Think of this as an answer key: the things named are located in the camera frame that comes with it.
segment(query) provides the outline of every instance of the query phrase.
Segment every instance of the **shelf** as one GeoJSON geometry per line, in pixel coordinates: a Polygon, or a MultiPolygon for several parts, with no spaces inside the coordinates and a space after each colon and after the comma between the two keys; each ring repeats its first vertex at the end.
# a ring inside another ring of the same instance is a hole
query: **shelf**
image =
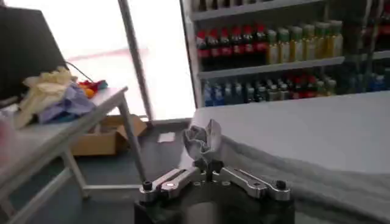
{"type": "Polygon", "coordinates": [[[198,73],[198,76],[200,79],[212,79],[212,78],[221,78],[221,77],[229,77],[229,76],[236,76],[236,75],[248,75],[248,74],[264,73],[264,72],[285,71],[291,69],[312,68],[312,67],[327,66],[327,65],[340,65],[344,62],[344,60],[345,57],[336,57],[336,58],[326,58],[326,59],[318,59],[318,60],[311,60],[311,61],[298,61],[298,62],[285,63],[285,64],[263,65],[263,66],[256,66],[256,67],[200,72],[198,73]]]}
{"type": "MultiPolygon", "coordinates": [[[[374,52],[374,55],[372,57],[373,60],[380,60],[380,59],[385,59],[385,58],[390,58],[390,51],[376,51],[376,52],[374,52]]],[[[353,55],[353,56],[350,56],[347,58],[348,61],[354,61],[357,59],[359,59],[359,55],[353,55]]],[[[366,61],[367,54],[362,54],[361,60],[366,61]]]]}
{"type": "Polygon", "coordinates": [[[277,9],[293,5],[302,5],[322,1],[324,0],[273,0],[269,2],[259,2],[254,4],[234,6],[227,9],[209,10],[206,12],[193,12],[190,17],[193,21],[201,21],[205,19],[240,15],[244,13],[259,12],[263,10],[277,9]]]}

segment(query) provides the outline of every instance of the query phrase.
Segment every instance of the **white desk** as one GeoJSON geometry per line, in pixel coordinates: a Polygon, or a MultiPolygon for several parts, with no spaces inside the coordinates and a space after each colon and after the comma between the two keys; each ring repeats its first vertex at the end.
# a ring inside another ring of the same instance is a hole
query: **white desk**
{"type": "MultiPolygon", "coordinates": [[[[198,109],[191,125],[329,169],[390,173],[390,91],[198,109]]],[[[180,167],[192,159],[182,153],[180,167]]]]}
{"type": "Polygon", "coordinates": [[[0,202],[8,213],[9,223],[24,223],[39,209],[56,190],[72,177],[80,186],[84,197],[92,190],[106,189],[139,189],[140,185],[125,186],[90,186],[87,185],[79,167],[76,164],[69,145],[86,133],[91,127],[101,121],[108,112],[118,107],[129,137],[129,145],[134,152],[136,167],[142,181],[146,180],[143,164],[139,153],[140,145],[133,134],[131,118],[124,93],[127,88],[104,89],[92,99],[95,110],[82,118],[68,123],[51,125],[31,125],[17,132],[16,142],[12,148],[0,150],[0,202]],[[7,197],[17,187],[37,173],[54,158],[61,156],[66,164],[65,169],[44,187],[24,208],[14,214],[7,197]]]}

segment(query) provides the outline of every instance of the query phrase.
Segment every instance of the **soda bottle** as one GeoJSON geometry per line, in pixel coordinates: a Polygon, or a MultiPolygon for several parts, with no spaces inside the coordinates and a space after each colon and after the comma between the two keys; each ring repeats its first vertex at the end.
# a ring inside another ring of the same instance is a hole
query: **soda bottle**
{"type": "Polygon", "coordinates": [[[236,26],[233,28],[232,32],[232,46],[233,46],[233,61],[235,67],[242,67],[243,55],[245,52],[245,47],[243,45],[243,38],[241,36],[241,28],[236,26]]]}
{"type": "Polygon", "coordinates": [[[235,5],[239,6],[243,4],[243,0],[235,0],[235,5]]]}
{"type": "Polygon", "coordinates": [[[212,29],[207,38],[208,47],[211,54],[211,67],[213,70],[219,69],[221,53],[219,48],[219,38],[217,29],[212,29]]]}
{"type": "Polygon", "coordinates": [[[280,88],[280,100],[290,99],[290,92],[288,91],[287,84],[283,83],[280,88]]]}
{"type": "Polygon", "coordinates": [[[295,78],[294,82],[294,91],[292,94],[293,99],[300,99],[302,98],[302,85],[299,77],[295,78]]]}
{"type": "Polygon", "coordinates": [[[251,83],[246,83],[247,103],[255,103],[255,88],[251,83]]]}
{"type": "Polygon", "coordinates": [[[263,86],[257,88],[257,102],[262,103],[267,101],[267,89],[263,86]]]}
{"type": "Polygon", "coordinates": [[[206,0],[199,0],[199,11],[204,12],[207,10],[206,0]]]}
{"type": "Polygon", "coordinates": [[[268,41],[264,32],[264,25],[257,25],[255,33],[255,54],[254,60],[256,65],[265,65],[267,63],[268,41]]]}
{"type": "Polygon", "coordinates": [[[317,91],[316,82],[317,80],[314,76],[309,77],[309,81],[307,84],[307,93],[306,93],[307,98],[316,97],[316,91],[317,91]]]}
{"type": "Polygon", "coordinates": [[[219,39],[219,45],[221,47],[221,68],[230,68],[232,67],[232,56],[233,50],[230,45],[230,37],[227,28],[222,28],[221,38],[219,39]]]}
{"type": "Polygon", "coordinates": [[[207,82],[203,87],[203,98],[205,102],[205,107],[212,107],[214,105],[213,97],[212,97],[212,88],[210,84],[207,82]]]}
{"type": "Polygon", "coordinates": [[[252,66],[254,62],[254,38],[251,26],[244,26],[243,43],[245,45],[245,52],[243,55],[243,66],[252,66]]]}
{"type": "Polygon", "coordinates": [[[243,86],[240,82],[235,82],[234,102],[240,104],[244,102],[243,86]]]}
{"type": "Polygon", "coordinates": [[[269,101],[277,101],[279,100],[279,93],[277,91],[276,85],[272,85],[270,90],[268,91],[269,101]]]}
{"type": "Polygon", "coordinates": [[[196,35],[197,56],[203,71],[210,70],[210,50],[207,46],[206,32],[199,31],[196,35]]]}

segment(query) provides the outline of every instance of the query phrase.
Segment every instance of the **floor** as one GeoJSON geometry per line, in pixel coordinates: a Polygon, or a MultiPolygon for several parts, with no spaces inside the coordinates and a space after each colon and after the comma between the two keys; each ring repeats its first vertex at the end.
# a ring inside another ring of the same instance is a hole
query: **floor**
{"type": "MultiPolygon", "coordinates": [[[[181,132],[187,123],[159,125],[140,138],[146,175],[151,180],[175,168],[182,151],[181,132]],[[175,132],[174,142],[157,143],[160,133],[175,132]]],[[[116,156],[77,158],[77,162],[89,184],[139,183],[131,150],[116,156]]],[[[18,189],[11,197],[17,209],[38,192],[52,177],[61,171],[58,159],[45,167],[38,175],[18,189]]],[[[86,201],[81,199],[76,181],[72,178],[28,222],[42,223],[133,223],[132,202],[136,192],[95,192],[86,201]]]]}

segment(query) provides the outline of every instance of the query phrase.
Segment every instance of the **plastic bottle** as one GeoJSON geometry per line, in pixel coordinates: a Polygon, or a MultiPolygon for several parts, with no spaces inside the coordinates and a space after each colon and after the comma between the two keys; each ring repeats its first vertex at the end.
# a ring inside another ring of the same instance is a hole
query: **plastic bottle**
{"type": "Polygon", "coordinates": [[[222,28],[221,30],[221,37],[219,39],[219,45],[221,47],[221,68],[231,68],[232,64],[232,56],[233,56],[233,50],[232,46],[230,45],[230,37],[229,32],[226,27],[222,28]]]}
{"type": "Polygon", "coordinates": [[[327,90],[325,88],[324,81],[317,81],[317,97],[327,96],[327,90]]]}
{"type": "Polygon", "coordinates": [[[257,88],[257,101],[259,103],[267,101],[267,89],[263,86],[258,86],[257,88]]]}
{"type": "Polygon", "coordinates": [[[267,50],[267,63],[269,65],[277,64],[279,61],[279,50],[276,38],[276,32],[268,30],[268,50],[267,50]]]}
{"type": "Polygon", "coordinates": [[[212,97],[212,88],[209,83],[205,83],[203,88],[203,98],[205,102],[205,107],[214,106],[214,100],[212,97]]]}
{"type": "Polygon", "coordinates": [[[246,98],[247,103],[255,103],[256,102],[255,88],[250,83],[246,84],[246,94],[247,94],[247,98],[246,98]]]}
{"type": "Polygon", "coordinates": [[[279,63],[290,62],[290,36],[286,29],[279,29],[279,63]]]}
{"type": "Polygon", "coordinates": [[[291,61],[303,61],[303,42],[302,42],[302,28],[292,27],[291,41],[290,41],[290,57],[291,61]]]}
{"type": "Polygon", "coordinates": [[[287,84],[283,83],[280,87],[280,100],[290,99],[290,92],[288,91],[287,84]]]}
{"type": "Polygon", "coordinates": [[[325,25],[324,23],[316,24],[316,59],[325,57],[326,39],[325,39],[325,25]]]}
{"type": "Polygon", "coordinates": [[[276,85],[272,85],[270,90],[268,91],[269,101],[277,101],[279,100],[279,93],[277,91],[276,85]]]}
{"type": "Polygon", "coordinates": [[[333,20],[330,22],[332,30],[332,38],[330,41],[330,56],[331,57],[341,57],[344,38],[342,37],[342,21],[333,20]]]}
{"type": "Polygon", "coordinates": [[[225,84],[225,104],[226,105],[234,104],[232,84],[230,82],[227,82],[225,84]]]}
{"type": "Polygon", "coordinates": [[[267,49],[268,43],[264,25],[259,24],[255,33],[255,61],[257,65],[265,65],[267,63],[267,49]]]}
{"type": "Polygon", "coordinates": [[[337,82],[334,79],[331,79],[328,81],[328,96],[334,96],[336,95],[336,85],[337,82]]]}
{"type": "Polygon", "coordinates": [[[207,46],[206,32],[201,30],[196,35],[197,56],[203,71],[210,70],[210,49],[207,46]]]}
{"type": "Polygon", "coordinates": [[[332,30],[330,28],[330,23],[323,23],[325,29],[325,46],[324,46],[324,58],[332,57],[332,30]]]}
{"type": "Polygon", "coordinates": [[[240,104],[244,102],[243,86],[240,82],[235,82],[234,86],[234,103],[240,104]]]}
{"type": "Polygon", "coordinates": [[[303,32],[303,59],[314,60],[316,59],[315,27],[311,24],[307,24],[304,26],[303,32]]]}
{"type": "Polygon", "coordinates": [[[378,75],[374,83],[374,91],[383,91],[386,90],[385,77],[383,75],[378,75]]]}

